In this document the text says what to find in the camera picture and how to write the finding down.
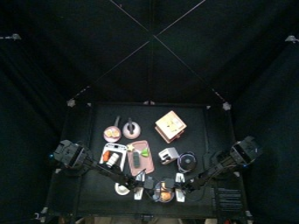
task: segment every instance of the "lid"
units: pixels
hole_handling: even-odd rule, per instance
[[[196,158],[192,153],[186,152],[180,155],[178,165],[185,171],[190,171],[196,167]]]

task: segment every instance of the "food item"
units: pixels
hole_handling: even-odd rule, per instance
[[[170,199],[172,194],[169,192],[161,192],[161,201],[166,201]]]
[[[112,129],[112,137],[118,137],[120,133],[117,131],[117,129]]]
[[[134,146],[132,144],[128,144],[125,147],[126,147],[126,151],[133,151],[134,149]]]
[[[109,158],[109,150],[105,151],[105,153],[102,154],[102,162],[106,162]]]
[[[106,129],[104,134],[106,137],[112,137],[112,129]]]
[[[120,133],[118,133],[118,130],[117,129],[106,129],[104,131],[104,135],[106,137],[120,137]]]
[[[144,148],[144,149],[141,150],[141,156],[145,157],[145,158],[148,158],[149,153],[148,153],[148,149],[146,149],[146,148]]]

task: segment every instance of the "small bowl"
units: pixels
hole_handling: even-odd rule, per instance
[[[156,201],[160,201],[162,203],[166,203],[169,201],[172,201],[173,199],[173,192],[168,192],[166,190],[161,189],[161,185],[164,184],[162,181],[160,181],[156,185],[154,185],[154,191],[153,191],[153,199]]]

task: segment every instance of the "green item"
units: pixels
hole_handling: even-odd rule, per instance
[[[144,149],[141,150],[141,156],[145,157],[145,158],[148,158],[149,153],[148,153],[148,149],[146,149],[146,148],[144,148]]]

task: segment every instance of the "pot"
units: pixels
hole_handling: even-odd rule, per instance
[[[178,172],[190,172],[196,168],[196,165],[197,160],[193,153],[190,151],[184,152],[177,158]]]

